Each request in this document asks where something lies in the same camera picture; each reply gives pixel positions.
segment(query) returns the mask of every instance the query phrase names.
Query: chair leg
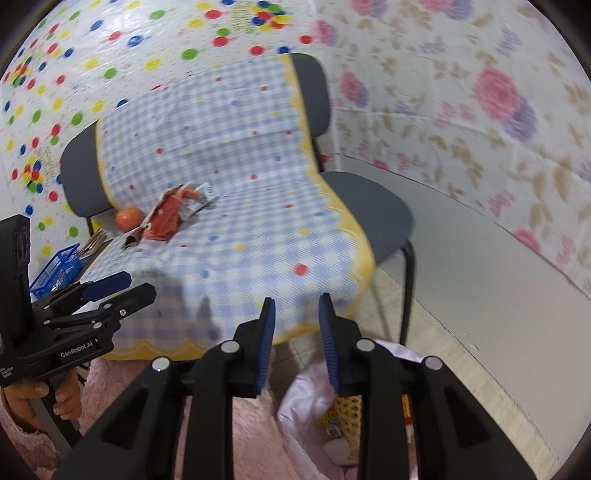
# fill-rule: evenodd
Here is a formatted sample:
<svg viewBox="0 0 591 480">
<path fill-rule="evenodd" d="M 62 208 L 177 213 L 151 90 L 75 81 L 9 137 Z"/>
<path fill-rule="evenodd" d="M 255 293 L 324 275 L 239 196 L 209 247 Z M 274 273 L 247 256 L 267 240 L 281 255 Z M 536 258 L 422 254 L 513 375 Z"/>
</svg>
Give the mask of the chair leg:
<svg viewBox="0 0 591 480">
<path fill-rule="evenodd" d="M 401 247 L 406 260 L 404 273 L 404 304 L 402 305 L 402 322 L 400 324 L 400 345 L 406 345 L 408 327 L 410 325 L 410 309 L 413 304 L 414 290 L 414 249 L 410 240 Z"/>
</svg>

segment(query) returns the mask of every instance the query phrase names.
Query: tile floor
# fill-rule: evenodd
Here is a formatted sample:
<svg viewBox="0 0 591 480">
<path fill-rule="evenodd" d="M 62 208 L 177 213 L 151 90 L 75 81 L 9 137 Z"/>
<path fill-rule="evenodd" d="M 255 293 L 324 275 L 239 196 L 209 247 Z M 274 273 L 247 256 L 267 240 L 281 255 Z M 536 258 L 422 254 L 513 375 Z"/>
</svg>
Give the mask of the tile floor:
<svg viewBox="0 0 591 480">
<path fill-rule="evenodd" d="M 372 288 L 359 305 L 355 320 L 369 338 L 398 339 L 402 288 L 380 268 Z M 468 350 L 415 300 L 407 346 L 421 354 L 439 356 L 480 401 L 500 425 L 537 475 L 544 480 L 559 464 L 556 454 L 546 445 L 535 426 L 503 390 L 493 376 Z M 289 384 L 310 362 L 322 358 L 318 334 L 298 337 L 278 345 L 271 374 L 271 388 L 278 400 Z"/>
</svg>

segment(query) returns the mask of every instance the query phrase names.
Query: gray chair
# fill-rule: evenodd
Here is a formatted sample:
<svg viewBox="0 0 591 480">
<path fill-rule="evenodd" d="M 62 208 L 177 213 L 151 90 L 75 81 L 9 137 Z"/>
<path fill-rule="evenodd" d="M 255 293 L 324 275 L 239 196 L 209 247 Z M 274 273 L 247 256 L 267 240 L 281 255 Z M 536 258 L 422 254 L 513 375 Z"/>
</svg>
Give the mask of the gray chair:
<svg viewBox="0 0 591 480">
<path fill-rule="evenodd" d="M 415 260 L 413 246 L 409 241 L 413 231 L 413 214 L 398 196 L 371 180 L 347 172 L 324 171 L 316 138 L 326 133 L 330 124 L 326 78 L 320 63 L 313 57 L 296 53 L 292 58 L 322 176 L 359 222 L 369 240 L 377 265 L 399 249 L 404 253 L 406 272 L 399 339 L 404 345 L 414 288 Z M 61 180 L 68 203 L 76 215 L 87 219 L 111 208 L 100 182 L 95 132 L 96 123 L 73 138 L 61 156 Z"/>
</svg>

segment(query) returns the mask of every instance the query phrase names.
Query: floral wallpaper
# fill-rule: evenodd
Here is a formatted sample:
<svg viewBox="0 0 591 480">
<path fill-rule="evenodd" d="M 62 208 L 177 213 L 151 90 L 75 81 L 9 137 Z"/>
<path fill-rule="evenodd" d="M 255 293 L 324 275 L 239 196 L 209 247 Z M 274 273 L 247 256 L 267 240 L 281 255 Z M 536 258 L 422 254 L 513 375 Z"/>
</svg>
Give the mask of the floral wallpaper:
<svg viewBox="0 0 591 480">
<path fill-rule="evenodd" d="M 422 182 L 591 297 L 591 83 L 525 0 L 327 0 L 335 155 Z"/>
</svg>

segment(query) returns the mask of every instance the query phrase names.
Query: blue plastic basket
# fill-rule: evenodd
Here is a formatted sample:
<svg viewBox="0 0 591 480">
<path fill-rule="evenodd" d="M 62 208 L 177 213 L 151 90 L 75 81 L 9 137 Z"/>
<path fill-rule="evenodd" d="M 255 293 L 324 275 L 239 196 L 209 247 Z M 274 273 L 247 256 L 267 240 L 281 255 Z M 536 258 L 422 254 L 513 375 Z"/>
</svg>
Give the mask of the blue plastic basket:
<svg viewBox="0 0 591 480">
<path fill-rule="evenodd" d="M 72 283 L 82 264 L 78 258 L 80 244 L 64 248 L 53 255 L 49 263 L 31 284 L 31 293 L 39 300 L 43 295 Z"/>
</svg>

